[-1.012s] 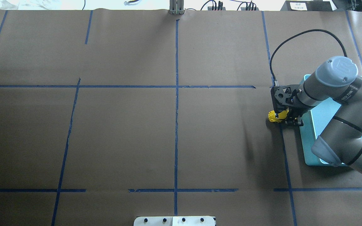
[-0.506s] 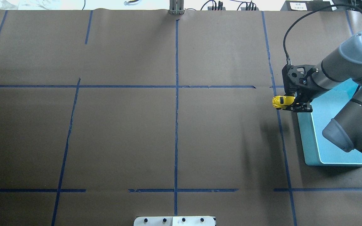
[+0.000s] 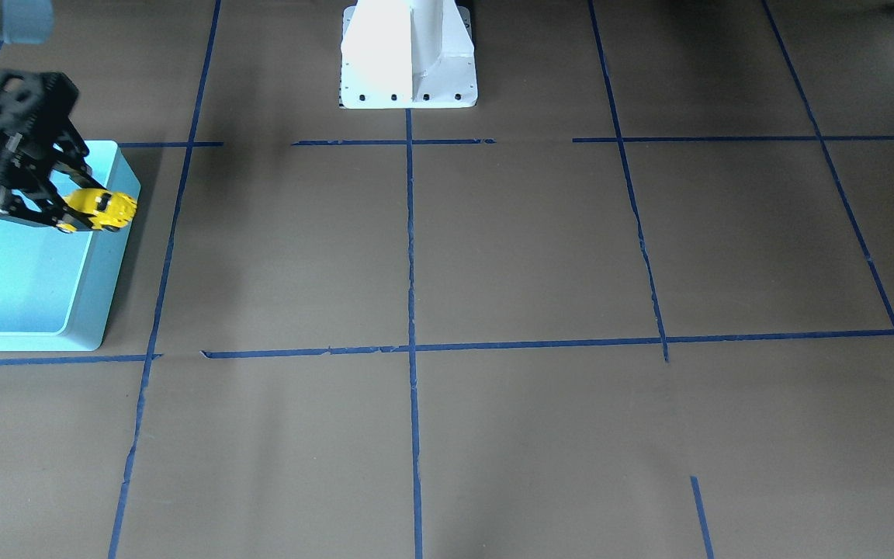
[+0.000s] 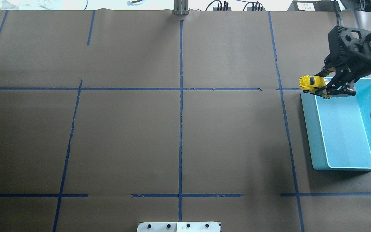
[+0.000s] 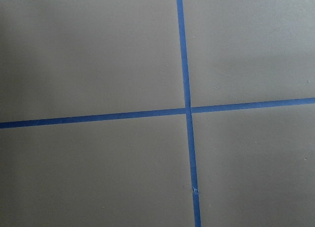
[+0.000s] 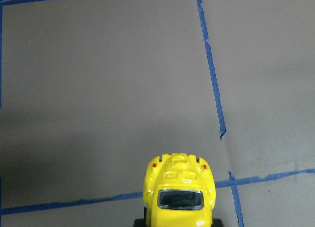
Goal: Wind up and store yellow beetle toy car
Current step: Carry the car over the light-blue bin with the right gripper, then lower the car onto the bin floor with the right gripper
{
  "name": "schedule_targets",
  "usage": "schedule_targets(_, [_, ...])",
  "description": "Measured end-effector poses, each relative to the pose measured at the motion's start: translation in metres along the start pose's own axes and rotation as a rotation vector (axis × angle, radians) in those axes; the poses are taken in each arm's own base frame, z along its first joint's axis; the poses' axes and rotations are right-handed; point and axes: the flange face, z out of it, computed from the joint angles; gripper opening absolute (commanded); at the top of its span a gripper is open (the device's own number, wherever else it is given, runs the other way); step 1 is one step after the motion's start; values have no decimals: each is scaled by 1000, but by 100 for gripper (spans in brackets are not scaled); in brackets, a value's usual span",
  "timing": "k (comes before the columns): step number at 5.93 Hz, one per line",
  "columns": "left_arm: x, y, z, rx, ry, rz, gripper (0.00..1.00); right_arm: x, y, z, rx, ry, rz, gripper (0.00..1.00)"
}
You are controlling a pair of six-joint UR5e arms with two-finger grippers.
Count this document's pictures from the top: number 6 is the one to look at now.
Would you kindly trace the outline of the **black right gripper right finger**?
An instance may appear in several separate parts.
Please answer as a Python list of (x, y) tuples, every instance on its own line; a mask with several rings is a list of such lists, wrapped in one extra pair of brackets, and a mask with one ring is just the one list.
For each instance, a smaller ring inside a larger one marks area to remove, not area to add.
[(224, 227), (222, 219), (213, 218), (213, 227)]

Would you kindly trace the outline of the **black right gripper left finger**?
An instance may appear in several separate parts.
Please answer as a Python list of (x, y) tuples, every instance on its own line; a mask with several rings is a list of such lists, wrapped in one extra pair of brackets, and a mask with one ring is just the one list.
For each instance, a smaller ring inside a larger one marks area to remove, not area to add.
[(144, 219), (135, 219), (133, 227), (146, 227), (146, 223)]

